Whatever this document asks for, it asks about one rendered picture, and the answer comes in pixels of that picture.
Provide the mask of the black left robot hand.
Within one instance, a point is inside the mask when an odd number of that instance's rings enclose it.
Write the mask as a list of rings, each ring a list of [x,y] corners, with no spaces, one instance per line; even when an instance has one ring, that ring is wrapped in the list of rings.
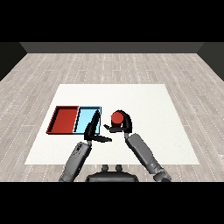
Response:
[[[84,139],[91,143],[92,141],[100,142],[100,143],[106,143],[111,142],[112,139],[105,136],[98,136],[95,134],[97,124],[101,118],[101,114],[98,110],[94,112],[94,115],[92,117],[91,122],[87,125],[85,132],[84,132]]]

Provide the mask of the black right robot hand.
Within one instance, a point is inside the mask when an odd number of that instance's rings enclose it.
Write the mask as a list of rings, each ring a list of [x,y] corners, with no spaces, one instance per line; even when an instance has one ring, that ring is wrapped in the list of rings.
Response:
[[[123,115],[123,122],[122,126],[120,128],[113,128],[112,126],[108,126],[107,124],[104,124],[104,127],[110,132],[110,133],[116,133],[116,132],[123,132],[126,134],[129,134],[132,132],[132,121],[130,116],[124,112],[123,110],[117,110],[115,112],[120,112]]]

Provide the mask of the red can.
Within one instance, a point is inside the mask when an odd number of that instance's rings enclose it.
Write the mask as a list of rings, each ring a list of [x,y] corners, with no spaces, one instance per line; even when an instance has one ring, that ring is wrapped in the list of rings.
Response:
[[[111,116],[111,126],[113,128],[120,128],[123,123],[123,115],[120,112],[114,112]]]

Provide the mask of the light blue shallow open box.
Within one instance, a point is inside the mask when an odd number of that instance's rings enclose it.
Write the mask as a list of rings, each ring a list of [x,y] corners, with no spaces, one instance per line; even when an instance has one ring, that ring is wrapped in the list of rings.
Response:
[[[75,118],[73,133],[75,135],[83,135],[87,125],[92,121],[95,111],[102,112],[100,106],[80,106]]]

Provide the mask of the red shallow open box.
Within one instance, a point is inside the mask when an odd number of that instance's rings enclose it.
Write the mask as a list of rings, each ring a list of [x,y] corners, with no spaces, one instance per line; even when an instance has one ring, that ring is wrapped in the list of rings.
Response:
[[[72,135],[78,106],[57,106],[46,130],[48,135]]]

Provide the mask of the dark grey robot body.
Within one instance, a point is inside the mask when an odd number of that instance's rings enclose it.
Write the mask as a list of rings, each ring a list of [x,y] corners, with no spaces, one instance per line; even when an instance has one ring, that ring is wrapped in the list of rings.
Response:
[[[138,182],[138,178],[124,172],[120,164],[115,166],[115,171],[109,171],[109,166],[104,164],[100,172],[88,175],[86,182]]]

